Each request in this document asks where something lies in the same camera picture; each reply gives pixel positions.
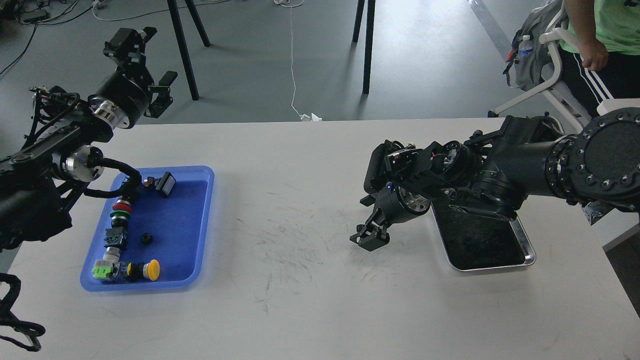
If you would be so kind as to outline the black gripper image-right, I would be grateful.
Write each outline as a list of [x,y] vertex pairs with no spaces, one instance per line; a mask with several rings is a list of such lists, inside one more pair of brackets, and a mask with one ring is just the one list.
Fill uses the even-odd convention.
[[429,199],[398,185],[386,185],[377,194],[367,194],[359,203],[364,207],[374,204],[377,207],[364,224],[356,226],[356,232],[349,240],[369,252],[389,244],[389,226],[427,214],[431,207]]

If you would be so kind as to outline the person's hand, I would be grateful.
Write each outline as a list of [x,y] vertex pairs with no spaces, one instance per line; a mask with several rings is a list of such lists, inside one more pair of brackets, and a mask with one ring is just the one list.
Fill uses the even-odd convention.
[[599,41],[580,45],[582,67],[590,71],[598,72],[604,69],[608,64],[609,55],[605,45]]

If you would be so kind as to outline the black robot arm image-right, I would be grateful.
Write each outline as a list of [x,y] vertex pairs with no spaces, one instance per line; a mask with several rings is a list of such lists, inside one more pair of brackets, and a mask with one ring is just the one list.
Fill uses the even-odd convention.
[[553,117],[506,116],[500,129],[476,130],[425,148],[386,140],[371,153],[359,202],[373,207],[350,241],[368,251],[390,242],[387,230],[443,199],[464,214],[514,221],[530,195],[585,207],[601,202],[639,211],[639,109],[624,107],[563,134]]

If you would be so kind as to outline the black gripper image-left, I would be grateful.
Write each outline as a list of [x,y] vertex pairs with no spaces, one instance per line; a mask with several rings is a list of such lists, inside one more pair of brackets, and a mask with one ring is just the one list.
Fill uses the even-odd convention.
[[[146,117],[157,119],[173,103],[170,86],[178,77],[176,71],[167,71],[158,85],[147,87],[148,93],[126,77],[148,73],[146,43],[157,32],[151,26],[140,31],[119,28],[112,39],[104,43],[103,54],[112,59],[119,70],[105,78],[96,93],[89,96],[89,106],[94,116],[105,121],[112,129],[131,129],[144,112]],[[157,96],[150,103],[153,94]]]

